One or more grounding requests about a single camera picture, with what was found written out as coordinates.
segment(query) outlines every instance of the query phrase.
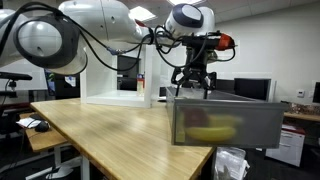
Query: ceiling light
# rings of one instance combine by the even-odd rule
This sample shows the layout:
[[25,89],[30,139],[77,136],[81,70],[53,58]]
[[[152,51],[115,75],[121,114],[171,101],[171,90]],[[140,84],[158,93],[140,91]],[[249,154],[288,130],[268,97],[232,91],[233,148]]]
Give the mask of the ceiling light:
[[143,7],[137,6],[130,10],[130,16],[139,21],[147,21],[156,18],[157,16]]
[[167,0],[169,1],[169,3],[171,3],[172,5],[177,5],[177,4],[200,4],[206,0]]

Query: wooden table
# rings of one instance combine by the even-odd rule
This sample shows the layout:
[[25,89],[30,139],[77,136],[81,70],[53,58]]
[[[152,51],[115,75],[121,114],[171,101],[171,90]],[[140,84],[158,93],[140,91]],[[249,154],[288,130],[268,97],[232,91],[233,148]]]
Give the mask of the wooden table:
[[[27,118],[33,113],[20,114],[20,119]],[[36,132],[34,128],[26,129],[31,148],[34,152],[42,152],[68,141],[54,128],[45,133]]]
[[301,119],[306,121],[316,121],[320,122],[320,116],[317,115],[306,115],[306,114],[293,114],[293,113],[284,113],[285,117],[295,118],[295,119]]
[[195,179],[214,150],[171,145],[165,104],[142,109],[69,99],[31,106],[109,179]]

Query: ceiling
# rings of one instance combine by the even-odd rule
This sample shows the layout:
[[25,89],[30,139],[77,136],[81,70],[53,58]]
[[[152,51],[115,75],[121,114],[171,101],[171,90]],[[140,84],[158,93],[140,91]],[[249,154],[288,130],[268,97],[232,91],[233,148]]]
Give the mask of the ceiling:
[[[172,9],[167,0],[118,0],[132,9],[141,6],[157,16],[145,22],[149,26],[163,24]],[[312,3],[320,0],[206,0],[196,6],[206,6],[215,12],[215,22],[229,21],[270,11]]]

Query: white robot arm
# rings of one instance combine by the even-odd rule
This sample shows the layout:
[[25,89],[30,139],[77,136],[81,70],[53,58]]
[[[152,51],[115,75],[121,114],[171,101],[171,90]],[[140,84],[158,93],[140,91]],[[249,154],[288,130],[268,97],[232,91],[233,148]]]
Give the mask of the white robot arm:
[[[32,10],[47,10],[50,14],[31,19],[23,16],[24,12]],[[59,10],[31,2],[17,12],[1,10],[0,25],[0,67],[15,61],[21,54],[36,66],[55,73],[76,74],[86,67],[88,59],[84,47],[90,47],[90,40],[98,41],[114,55],[127,51],[114,50],[101,40],[134,43],[140,48],[142,44],[155,43],[158,51],[162,46],[172,48],[180,43],[198,47],[200,41],[210,39],[208,33],[214,32],[214,13],[207,7],[179,4],[173,7],[164,26],[152,29],[137,22],[129,9],[115,0],[66,1],[59,6]],[[187,38],[184,41],[181,37],[198,39],[194,44],[191,43],[193,40]],[[211,44],[204,43],[203,47],[231,49],[234,48],[231,40],[230,37],[221,38]]]

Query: translucent bin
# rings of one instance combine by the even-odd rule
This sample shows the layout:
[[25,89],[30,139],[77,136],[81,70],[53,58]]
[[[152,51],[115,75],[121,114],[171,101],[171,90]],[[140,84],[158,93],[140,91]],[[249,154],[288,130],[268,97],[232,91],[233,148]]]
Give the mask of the translucent bin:
[[268,103],[213,91],[167,88],[172,144],[276,148],[279,146],[283,103]]

